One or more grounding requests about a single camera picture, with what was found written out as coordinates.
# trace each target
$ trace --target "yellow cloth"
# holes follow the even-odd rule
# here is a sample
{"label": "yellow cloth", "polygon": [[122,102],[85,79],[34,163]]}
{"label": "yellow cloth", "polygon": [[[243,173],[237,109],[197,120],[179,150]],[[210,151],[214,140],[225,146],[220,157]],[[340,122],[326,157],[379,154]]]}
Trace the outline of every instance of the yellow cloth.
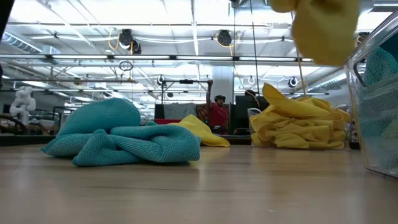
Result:
{"label": "yellow cloth", "polygon": [[229,147],[229,142],[219,136],[214,135],[211,132],[209,126],[203,123],[194,115],[188,115],[182,119],[179,123],[172,123],[172,125],[181,126],[190,130],[194,135],[199,136],[201,143],[206,146],[221,146]]}
{"label": "yellow cloth", "polygon": [[273,0],[271,6],[277,12],[295,11],[292,36],[304,57],[343,65],[352,54],[358,0]]}
{"label": "yellow cloth", "polygon": [[325,100],[300,98],[291,100],[272,85],[265,83],[262,94],[270,106],[250,117],[256,132],[252,141],[257,146],[344,148],[345,123],[349,114],[332,109]]}

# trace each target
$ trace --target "ceiling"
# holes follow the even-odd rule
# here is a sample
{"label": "ceiling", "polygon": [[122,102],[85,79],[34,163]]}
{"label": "ceiling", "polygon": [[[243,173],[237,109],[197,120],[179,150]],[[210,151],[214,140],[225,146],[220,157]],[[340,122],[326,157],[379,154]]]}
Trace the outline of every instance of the ceiling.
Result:
{"label": "ceiling", "polygon": [[[289,32],[291,15],[276,13],[264,2],[266,1],[253,0],[252,16],[247,3],[233,8],[227,0],[50,0],[50,9],[41,0],[16,0],[6,32],[40,49],[51,46],[61,54],[130,54],[120,47],[117,50],[111,47],[117,46],[115,39],[121,29],[132,29],[133,37],[141,45],[142,55],[230,56],[232,53],[234,56],[253,57],[256,50],[258,57],[296,57],[295,45]],[[389,14],[390,12],[370,12],[361,15],[357,31],[372,31]],[[221,29],[229,30],[232,38],[235,38],[233,48],[222,47],[217,43],[216,35]],[[0,53],[27,52],[2,41]],[[160,86],[156,80],[160,75],[167,80],[187,78],[201,81],[219,75],[213,72],[213,67],[219,65],[206,61],[177,65],[178,61],[169,60],[156,62],[157,65],[153,67],[151,60],[132,60],[134,68],[130,72],[119,69],[117,65],[121,61],[59,60],[58,64],[53,65],[40,60],[1,59],[2,65],[6,67],[6,75],[10,78],[54,78],[56,74],[58,79],[80,77],[98,80],[98,83],[115,80],[116,77],[118,80],[133,77],[138,81],[133,85],[118,82],[101,85],[108,90],[158,90]],[[79,63],[90,66],[79,67]],[[287,86],[288,79],[300,79],[297,63],[262,64],[257,69],[254,63],[237,63],[234,67],[236,72],[231,73],[231,78],[234,77],[234,90],[237,92],[252,88],[256,90],[257,82],[253,84],[252,78],[256,81],[257,74],[260,85],[268,82],[280,91],[291,91]],[[302,74],[310,85],[338,69],[306,63],[302,67]],[[50,86],[48,88],[96,88],[92,83],[47,84]],[[176,83],[169,90],[205,92],[198,84]],[[77,93],[65,94],[78,96]],[[153,95],[144,92],[120,94],[127,98],[133,97],[138,103],[158,102]],[[98,99],[102,96],[96,93],[90,94],[90,97]],[[185,101],[204,99],[204,93],[189,92],[173,98]]]}

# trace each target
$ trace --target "person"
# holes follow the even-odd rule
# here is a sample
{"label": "person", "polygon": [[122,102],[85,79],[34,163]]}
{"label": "person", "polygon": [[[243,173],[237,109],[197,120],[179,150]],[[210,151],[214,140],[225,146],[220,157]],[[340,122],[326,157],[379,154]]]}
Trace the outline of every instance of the person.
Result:
{"label": "person", "polygon": [[214,99],[214,103],[210,100],[211,87],[213,86],[213,80],[208,81],[208,90],[206,93],[206,105],[209,112],[208,126],[218,134],[227,133],[227,120],[228,112],[224,108],[225,96],[218,95]]}

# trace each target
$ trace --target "wooden table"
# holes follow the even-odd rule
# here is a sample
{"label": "wooden table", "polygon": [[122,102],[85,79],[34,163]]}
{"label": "wooden table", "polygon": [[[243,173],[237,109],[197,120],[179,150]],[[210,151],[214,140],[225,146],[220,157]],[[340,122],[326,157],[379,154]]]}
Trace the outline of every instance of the wooden table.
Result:
{"label": "wooden table", "polygon": [[189,164],[77,168],[0,147],[1,223],[397,223],[398,181],[360,153],[203,148]]}

